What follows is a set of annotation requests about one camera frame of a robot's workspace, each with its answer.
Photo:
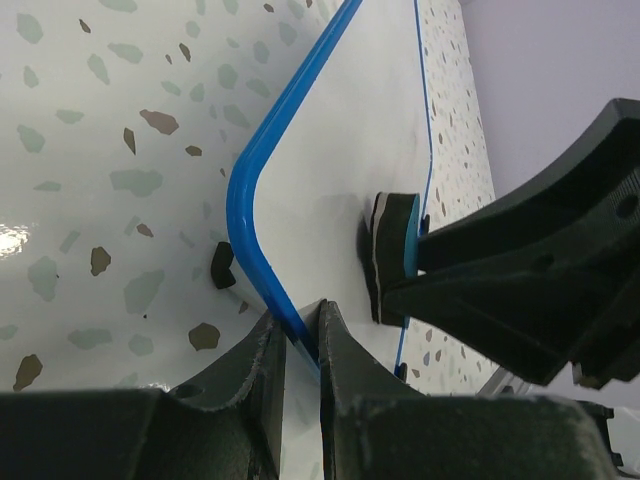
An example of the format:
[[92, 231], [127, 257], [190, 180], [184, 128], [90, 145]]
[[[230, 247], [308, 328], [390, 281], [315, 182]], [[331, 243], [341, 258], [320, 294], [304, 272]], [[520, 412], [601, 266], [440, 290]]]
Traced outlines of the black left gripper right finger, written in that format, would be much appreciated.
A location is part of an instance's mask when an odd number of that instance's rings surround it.
[[427, 396], [381, 365], [319, 306], [327, 479], [614, 479], [600, 432], [558, 397]]

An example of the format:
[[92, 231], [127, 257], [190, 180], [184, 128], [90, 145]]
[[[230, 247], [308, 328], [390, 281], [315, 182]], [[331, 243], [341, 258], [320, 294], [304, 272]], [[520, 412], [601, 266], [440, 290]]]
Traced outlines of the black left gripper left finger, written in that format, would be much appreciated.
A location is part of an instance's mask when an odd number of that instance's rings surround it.
[[276, 479], [286, 337], [264, 314], [228, 352], [160, 388], [1, 397], [4, 479]]

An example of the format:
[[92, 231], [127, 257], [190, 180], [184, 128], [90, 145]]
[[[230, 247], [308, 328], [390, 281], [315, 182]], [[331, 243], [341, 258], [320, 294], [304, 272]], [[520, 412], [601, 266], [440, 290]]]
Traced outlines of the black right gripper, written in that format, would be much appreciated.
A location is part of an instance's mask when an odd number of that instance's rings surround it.
[[[500, 255], [570, 225], [639, 166], [639, 102], [609, 101], [554, 162], [523, 185], [423, 235], [418, 268]], [[585, 266], [489, 272], [445, 269], [384, 295], [386, 310], [446, 332], [524, 381], [601, 390], [639, 375], [639, 271]]]

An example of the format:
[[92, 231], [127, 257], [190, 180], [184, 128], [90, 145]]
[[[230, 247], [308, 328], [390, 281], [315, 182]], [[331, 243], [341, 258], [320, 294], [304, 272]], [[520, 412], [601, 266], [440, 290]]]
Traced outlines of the blue foam whiteboard eraser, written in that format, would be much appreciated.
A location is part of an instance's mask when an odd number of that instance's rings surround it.
[[372, 320], [405, 328], [408, 317], [383, 306], [384, 295], [396, 283], [417, 275], [420, 195], [379, 192], [372, 205], [364, 242], [364, 274]]

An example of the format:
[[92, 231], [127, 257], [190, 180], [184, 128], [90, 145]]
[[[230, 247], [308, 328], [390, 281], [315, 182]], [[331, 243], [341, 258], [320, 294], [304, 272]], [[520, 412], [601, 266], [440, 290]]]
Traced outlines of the blue framed whiteboard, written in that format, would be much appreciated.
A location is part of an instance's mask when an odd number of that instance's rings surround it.
[[280, 475], [323, 475], [318, 307], [383, 367], [406, 331], [372, 319], [364, 273], [380, 192], [424, 197], [430, 128], [414, 1], [346, 1], [236, 161], [226, 220], [237, 291], [289, 332]]

